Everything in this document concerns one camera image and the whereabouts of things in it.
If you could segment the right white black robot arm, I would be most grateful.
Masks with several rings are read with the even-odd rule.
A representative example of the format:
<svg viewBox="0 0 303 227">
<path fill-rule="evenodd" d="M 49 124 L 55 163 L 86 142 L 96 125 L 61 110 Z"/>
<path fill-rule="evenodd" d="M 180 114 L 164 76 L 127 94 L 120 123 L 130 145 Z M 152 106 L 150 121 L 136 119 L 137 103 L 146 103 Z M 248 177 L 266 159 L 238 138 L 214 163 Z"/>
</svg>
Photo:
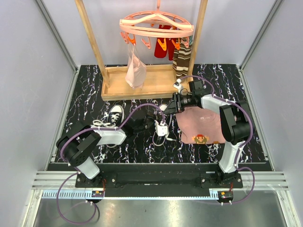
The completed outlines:
<svg viewBox="0 0 303 227">
<path fill-rule="evenodd" d="M 245 101 L 234 102 L 221 98 L 214 94 L 214 88 L 212 88 L 212 93 L 208 94 L 203 88 L 203 81 L 204 79 L 190 81 L 190 92 L 187 95 L 181 93 L 182 89 L 174 93 L 164 113 L 166 115 L 178 114 L 184 112 L 186 107 L 196 106 L 220 116 L 225 145 L 223 156 L 218 164 L 220 173 L 215 175 L 215 182 L 223 188 L 232 182 L 231 175 L 240 170 L 240 154 L 252 139 L 255 126 L 249 106 Z"/>
</svg>

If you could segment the black sneaker with white laces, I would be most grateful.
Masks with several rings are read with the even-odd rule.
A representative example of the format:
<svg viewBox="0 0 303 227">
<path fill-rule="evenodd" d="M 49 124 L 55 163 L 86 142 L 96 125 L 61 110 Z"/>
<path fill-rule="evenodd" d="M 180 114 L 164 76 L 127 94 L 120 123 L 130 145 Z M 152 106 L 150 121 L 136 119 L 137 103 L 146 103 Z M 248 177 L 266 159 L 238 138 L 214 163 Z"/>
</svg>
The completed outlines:
<svg viewBox="0 0 303 227">
<path fill-rule="evenodd" d="M 169 130 L 169 126 L 170 126 L 171 122 L 172 122 L 172 115 L 169 116 L 169 123 L 167 124 L 167 125 L 168 125 L 168 130 Z M 159 137 L 159 136 L 156 134 L 156 132 L 155 132 L 154 135 L 153 135 L 153 137 L 152 137 L 152 143 L 153 143 L 153 145 L 156 146 L 156 147 L 160 147 L 160 146 L 164 145 L 164 143 L 165 143 L 167 140 L 168 140 L 168 141 L 176 141 L 176 139 L 173 139 L 173 138 L 170 138 L 170 137 L 169 137 L 169 133 L 168 133 L 167 136 Z"/>
</svg>

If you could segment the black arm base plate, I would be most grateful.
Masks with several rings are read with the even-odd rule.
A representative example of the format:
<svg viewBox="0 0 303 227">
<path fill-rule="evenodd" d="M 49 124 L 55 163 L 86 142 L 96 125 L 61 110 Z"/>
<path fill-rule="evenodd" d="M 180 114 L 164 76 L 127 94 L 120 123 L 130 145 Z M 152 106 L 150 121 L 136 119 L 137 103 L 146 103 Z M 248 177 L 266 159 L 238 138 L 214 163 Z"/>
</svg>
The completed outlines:
<svg viewBox="0 0 303 227">
<path fill-rule="evenodd" d="M 92 180 L 80 174 L 77 188 L 105 187 L 105 198 L 205 198 L 211 189 L 242 189 L 240 173 L 222 174 L 217 164 L 98 164 Z"/>
</svg>

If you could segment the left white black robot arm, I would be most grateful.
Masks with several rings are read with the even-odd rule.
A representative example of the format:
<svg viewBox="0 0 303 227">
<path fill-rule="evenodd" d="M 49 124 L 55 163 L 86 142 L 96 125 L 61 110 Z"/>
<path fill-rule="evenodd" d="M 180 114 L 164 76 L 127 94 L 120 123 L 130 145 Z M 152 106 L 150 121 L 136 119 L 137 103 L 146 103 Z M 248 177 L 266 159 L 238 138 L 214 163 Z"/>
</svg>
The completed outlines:
<svg viewBox="0 0 303 227">
<path fill-rule="evenodd" d="M 88 125 L 80 121 L 58 139 L 56 147 L 62 160 L 84 174 L 91 187 L 98 187 L 102 183 L 102 175 L 90 157 L 93 149 L 100 145 L 121 145 L 143 131 L 153 130 L 157 133 L 158 126 L 159 123 L 150 116 L 139 119 L 129 117 L 117 126 L 113 123 L 102 125 L 101 122 Z"/>
</svg>

